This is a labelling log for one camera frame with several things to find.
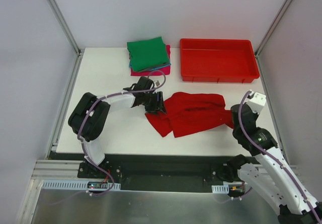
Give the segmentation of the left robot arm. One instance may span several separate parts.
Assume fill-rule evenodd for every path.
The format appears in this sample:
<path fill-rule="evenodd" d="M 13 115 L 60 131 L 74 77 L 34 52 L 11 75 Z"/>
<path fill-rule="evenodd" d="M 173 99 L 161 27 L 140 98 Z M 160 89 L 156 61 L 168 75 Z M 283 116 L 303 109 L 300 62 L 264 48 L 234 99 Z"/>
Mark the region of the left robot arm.
<path fill-rule="evenodd" d="M 163 93 L 157 91 L 161 86 L 148 77 L 140 77 L 138 82 L 114 94 L 103 97 L 90 92 L 83 94 L 68 119 L 68 125 L 77 135 L 85 160 L 90 163 L 89 172 L 95 178 L 102 178 L 106 173 L 107 167 L 102 163 L 105 154 L 96 139 L 104 129 L 108 114 L 140 105 L 148 114 L 166 114 Z"/>

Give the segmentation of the red t-shirt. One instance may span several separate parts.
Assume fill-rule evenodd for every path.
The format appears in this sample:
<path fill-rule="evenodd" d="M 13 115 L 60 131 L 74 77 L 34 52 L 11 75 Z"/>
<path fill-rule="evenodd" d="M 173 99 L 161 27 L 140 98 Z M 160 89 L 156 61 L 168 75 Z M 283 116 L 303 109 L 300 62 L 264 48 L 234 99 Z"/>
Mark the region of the red t-shirt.
<path fill-rule="evenodd" d="M 222 125 L 233 128 L 232 114 L 219 94 L 176 92 L 165 100 L 165 107 L 166 114 L 146 113 L 149 123 L 162 137 L 172 132 L 178 138 Z"/>

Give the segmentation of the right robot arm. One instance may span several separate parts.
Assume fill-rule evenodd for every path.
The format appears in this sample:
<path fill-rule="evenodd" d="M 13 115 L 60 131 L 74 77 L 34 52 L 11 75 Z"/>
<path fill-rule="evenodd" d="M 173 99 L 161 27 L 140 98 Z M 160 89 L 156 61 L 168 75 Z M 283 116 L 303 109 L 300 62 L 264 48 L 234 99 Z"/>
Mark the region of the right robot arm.
<path fill-rule="evenodd" d="M 264 128 L 256 125 L 258 113 L 247 104 L 232 106 L 233 137 L 266 170 L 261 174 L 244 155 L 226 163 L 217 177 L 224 182 L 244 181 L 275 211 L 279 223 L 321 223 L 321 202 L 302 185 Z"/>

